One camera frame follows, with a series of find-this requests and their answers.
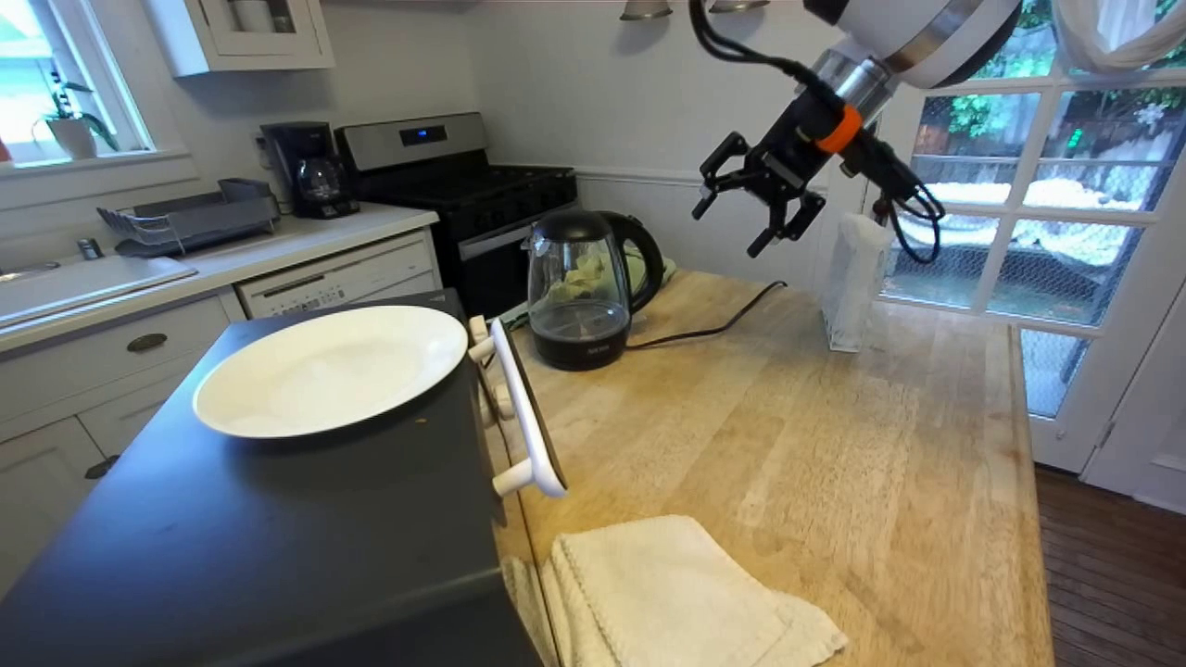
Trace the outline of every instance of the wall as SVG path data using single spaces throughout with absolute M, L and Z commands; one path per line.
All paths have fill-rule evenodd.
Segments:
M 314 75 L 211 75 L 177 82 L 146 3 L 93 0 L 111 55 L 150 115 L 176 124 L 196 159 L 196 179 L 161 190 L 61 199 L 0 211 L 0 265 L 75 250 L 75 238 L 108 234 L 96 207 L 166 199 L 217 190 L 218 179 L 271 179 L 253 138 L 259 122 L 363 122 L 480 107 L 461 3 L 328 0 L 338 65 Z
M 732 133 L 760 141 L 794 95 L 771 65 L 736 65 L 700 50 L 685 3 L 663 23 L 618 23 L 624 0 L 486 0 L 472 11 L 472 55 L 495 154 L 582 169 L 590 207 L 634 211 L 663 250 L 722 273 L 788 278 L 820 294 L 833 211 L 860 204 L 860 186 L 833 168 L 815 183 L 831 211 L 802 244 L 746 244 L 767 207 L 746 191 L 721 197 L 706 223 L 697 168 Z M 802 3 L 717 18 L 732 38 L 815 64 L 838 40 Z

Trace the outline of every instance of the wooden floor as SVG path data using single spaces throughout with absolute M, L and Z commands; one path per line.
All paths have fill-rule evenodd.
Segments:
M 1061 667 L 1186 667 L 1186 515 L 1040 465 Z

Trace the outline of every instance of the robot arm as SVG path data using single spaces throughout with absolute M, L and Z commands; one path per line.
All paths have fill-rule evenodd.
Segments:
M 809 69 L 794 59 L 771 59 L 707 26 L 706 0 L 691 0 L 692 28 L 706 50 L 728 64 L 763 64 L 802 82 L 797 101 L 778 115 L 760 144 L 732 133 L 706 163 L 700 220 L 721 191 L 746 190 L 771 207 L 767 228 L 748 244 L 760 255 L 775 238 L 797 239 L 822 211 L 809 183 L 831 154 L 844 173 L 863 173 L 883 190 L 878 213 L 906 207 L 918 220 L 946 213 L 931 190 L 872 133 L 896 82 L 933 89 L 970 79 L 1011 32 L 1020 0 L 804 0 L 812 16 L 833 23 L 852 40 L 833 43 Z

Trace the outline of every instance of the kettle base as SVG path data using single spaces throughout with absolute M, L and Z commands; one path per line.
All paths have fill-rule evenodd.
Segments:
M 560 336 L 547 336 L 533 328 L 529 341 L 533 341 L 538 360 L 549 368 L 594 369 L 594 368 L 603 368 L 626 353 L 626 334 L 631 334 L 631 327 L 624 334 L 613 334 L 602 341 L 560 341 Z

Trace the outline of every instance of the coffee maker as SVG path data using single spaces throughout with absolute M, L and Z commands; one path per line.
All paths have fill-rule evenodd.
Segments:
M 259 124 L 296 220 L 338 220 L 359 211 L 343 183 L 329 122 Z

